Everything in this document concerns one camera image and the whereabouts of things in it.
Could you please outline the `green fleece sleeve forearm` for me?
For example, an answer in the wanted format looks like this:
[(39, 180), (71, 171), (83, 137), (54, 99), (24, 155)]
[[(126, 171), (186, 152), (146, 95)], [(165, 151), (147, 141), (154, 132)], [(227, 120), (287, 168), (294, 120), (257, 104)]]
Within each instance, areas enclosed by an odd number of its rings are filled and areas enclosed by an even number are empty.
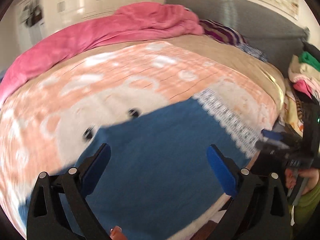
[(308, 193), (301, 196), (296, 206), (289, 206), (293, 217), (293, 226), (303, 228), (319, 204), (319, 183)]

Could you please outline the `right hand red nails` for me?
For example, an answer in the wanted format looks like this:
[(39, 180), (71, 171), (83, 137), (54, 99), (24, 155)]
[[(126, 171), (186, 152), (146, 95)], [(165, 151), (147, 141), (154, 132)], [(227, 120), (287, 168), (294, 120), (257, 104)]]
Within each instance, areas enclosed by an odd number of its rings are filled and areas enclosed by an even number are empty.
[[(319, 170), (315, 168), (310, 168), (308, 170), (298, 170), (298, 175), (302, 178), (308, 178), (308, 182), (304, 187), (302, 195), (312, 191), (319, 181)], [(296, 185), (296, 178), (293, 171), (286, 169), (285, 171), (285, 185), (288, 189), (292, 189)]]

